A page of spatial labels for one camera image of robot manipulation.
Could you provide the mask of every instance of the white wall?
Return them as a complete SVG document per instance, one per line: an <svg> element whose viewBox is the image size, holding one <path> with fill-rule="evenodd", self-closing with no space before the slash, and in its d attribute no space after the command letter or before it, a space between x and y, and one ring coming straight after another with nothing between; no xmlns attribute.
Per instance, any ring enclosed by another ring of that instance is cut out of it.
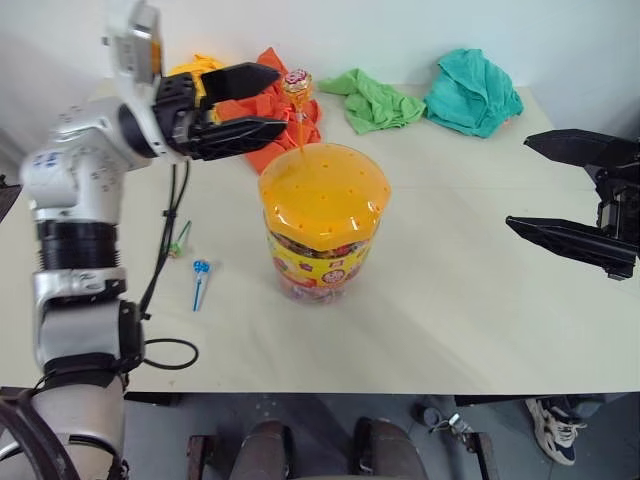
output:
<svg viewBox="0 0 640 480"><path fill-rule="evenodd" d="M272 45L316 78L359 66L426 83L437 58L478 47L530 85L557 127L637 134L638 0L149 0L165 64L192 52L233 63ZM104 1L0 0L0 128L35 148L70 104L109 75Z"/></svg>

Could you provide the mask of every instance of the yellow cloth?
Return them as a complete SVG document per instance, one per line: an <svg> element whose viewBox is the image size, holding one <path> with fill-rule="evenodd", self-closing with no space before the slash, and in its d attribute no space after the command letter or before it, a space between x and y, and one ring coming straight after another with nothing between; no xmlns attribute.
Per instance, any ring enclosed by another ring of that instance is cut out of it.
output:
<svg viewBox="0 0 640 480"><path fill-rule="evenodd" d="M216 60L215 58L208 55L195 53L193 55L193 62L173 67L169 72L169 75L177 75L178 73L189 72L196 84L196 98L199 100L200 97L204 97L205 95L204 86L202 85L202 81L200 80L200 75L210 72L211 70L217 70L223 67L224 63L222 63L221 61Z"/></svg>

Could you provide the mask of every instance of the green cloth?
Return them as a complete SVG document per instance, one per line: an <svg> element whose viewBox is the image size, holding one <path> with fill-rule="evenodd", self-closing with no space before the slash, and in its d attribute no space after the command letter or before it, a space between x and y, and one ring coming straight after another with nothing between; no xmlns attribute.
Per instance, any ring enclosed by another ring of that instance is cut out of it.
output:
<svg viewBox="0 0 640 480"><path fill-rule="evenodd" d="M442 72L424 99L429 120L486 138L522 113L509 75L484 58L482 50L454 50L438 64Z"/></svg>
<svg viewBox="0 0 640 480"><path fill-rule="evenodd" d="M383 85L359 68L318 83L321 92L346 95L347 119L358 134L391 127L404 127L420 119L425 109L419 99Z"/></svg>

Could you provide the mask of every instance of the white table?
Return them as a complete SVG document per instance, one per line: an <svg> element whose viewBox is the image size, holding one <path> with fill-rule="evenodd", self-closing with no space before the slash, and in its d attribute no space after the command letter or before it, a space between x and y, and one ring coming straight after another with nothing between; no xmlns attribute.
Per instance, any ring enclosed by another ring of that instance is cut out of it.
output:
<svg viewBox="0 0 640 480"><path fill-rule="evenodd" d="M299 305L279 291L257 176L245 161L194 162L177 222L181 228L193 221L192 252L167 263L145 328L148 338L195 342L201 358L179 372L142 366L132 374L132 389L640 390L640 272L609 280L504 224L509 214L587 224L596 216L597 196L585 172L522 145L551 125L530 92L521 94L524 114L488 140L424 120L359 137L344 119L342 98L317 95L325 140L370 155L393 187L366 267L333 305ZM140 298L152 271L168 170L154 165L126 179L120 249L130 299ZM0 225L0 246L0 384L28 386L39 377L31 352L37 245L24 195ZM195 257L222 264L200 313L190 311ZM139 267L131 268L133 258ZM149 356L175 362L187 352L158 346Z"/></svg>

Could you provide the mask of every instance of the orange lid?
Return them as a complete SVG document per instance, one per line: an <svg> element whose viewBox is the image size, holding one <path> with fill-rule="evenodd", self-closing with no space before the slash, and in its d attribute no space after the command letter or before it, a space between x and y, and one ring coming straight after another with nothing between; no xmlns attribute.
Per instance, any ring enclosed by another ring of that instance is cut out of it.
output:
<svg viewBox="0 0 640 480"><path fill-rule="evenodd" d="M369 157L321 143L280 155L259 186L269 230L318 251L370 239L391 195Z"/></svg>

